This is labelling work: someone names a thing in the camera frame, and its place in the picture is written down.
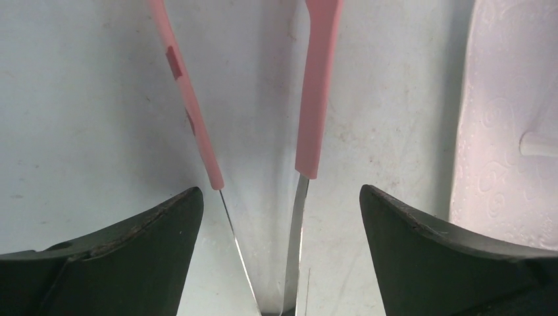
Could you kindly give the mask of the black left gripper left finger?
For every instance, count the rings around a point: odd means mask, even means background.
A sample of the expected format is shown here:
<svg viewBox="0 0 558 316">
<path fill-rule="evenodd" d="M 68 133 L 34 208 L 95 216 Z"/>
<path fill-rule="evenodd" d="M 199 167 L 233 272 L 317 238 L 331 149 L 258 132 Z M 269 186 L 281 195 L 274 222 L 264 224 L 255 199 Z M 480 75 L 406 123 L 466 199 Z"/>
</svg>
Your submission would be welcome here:
<svg viewBox="0 0 558 316">
<path fill-rule="evenodd" d="M 203 217 L 192 187 L 43 251 L 1 256 L 2 315 L 175 315 Z"/>
</svg>

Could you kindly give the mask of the white three-tier cake stand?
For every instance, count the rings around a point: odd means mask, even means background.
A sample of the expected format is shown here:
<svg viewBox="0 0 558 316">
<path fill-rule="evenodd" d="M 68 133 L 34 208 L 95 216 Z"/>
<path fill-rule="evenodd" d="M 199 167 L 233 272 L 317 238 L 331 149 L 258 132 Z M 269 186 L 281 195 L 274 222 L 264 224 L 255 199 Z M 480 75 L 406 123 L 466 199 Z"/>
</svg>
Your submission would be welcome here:
<svg viewBox="0 0 558 316">
<path fill-rule="evenodd" d="M 477 1 L 467 38 L 451 223 L 557 249 L 557 2 Z"/>
</svg>

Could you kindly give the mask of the pink-tipped metal tongs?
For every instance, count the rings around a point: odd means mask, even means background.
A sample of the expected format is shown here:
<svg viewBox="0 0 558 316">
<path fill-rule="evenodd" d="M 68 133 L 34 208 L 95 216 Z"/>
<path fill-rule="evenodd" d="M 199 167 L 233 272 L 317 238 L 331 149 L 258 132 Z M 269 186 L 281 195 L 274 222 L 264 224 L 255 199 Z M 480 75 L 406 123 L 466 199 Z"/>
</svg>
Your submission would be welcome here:
<svg viewBox="0 0 558 316">
<path fill-rule="evenodd" d="M 297 313 L 303 214 L 309 183 L 317 178 L 322 141 L 326 124 L 326 109 L 338 38 L 342 1 L 306 1 L 309 12 L 309 44 L 303 77 L 301 106 L 297 134 L 295 169 L 299 173 L 288 240 L 286 272 L 281 286 L 282 304 L 276 315 Z M 180 90 L 187 118 L 195 137 L 211 188 L 221 192 L 224 179 L 205 126 L 199 103 L 186 64 L 172 30 L 164 1 L 150 1 L 151 17 L 157 25 L 165 56 L 174 81 Z"/>
</svg>

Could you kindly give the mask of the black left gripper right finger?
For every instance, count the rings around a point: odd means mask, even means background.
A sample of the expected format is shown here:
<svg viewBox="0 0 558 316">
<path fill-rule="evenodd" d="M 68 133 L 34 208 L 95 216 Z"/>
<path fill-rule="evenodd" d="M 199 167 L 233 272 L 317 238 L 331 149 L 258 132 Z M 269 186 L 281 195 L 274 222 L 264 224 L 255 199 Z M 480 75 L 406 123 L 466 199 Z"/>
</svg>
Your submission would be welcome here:
<svg viewBox="0 0 558 316">
<path fill-rule="evenodd" d="M 556 315 L 557 252 L 490 238 L 364 185 L 361 214 L 387 315 Z"/>
</svg>

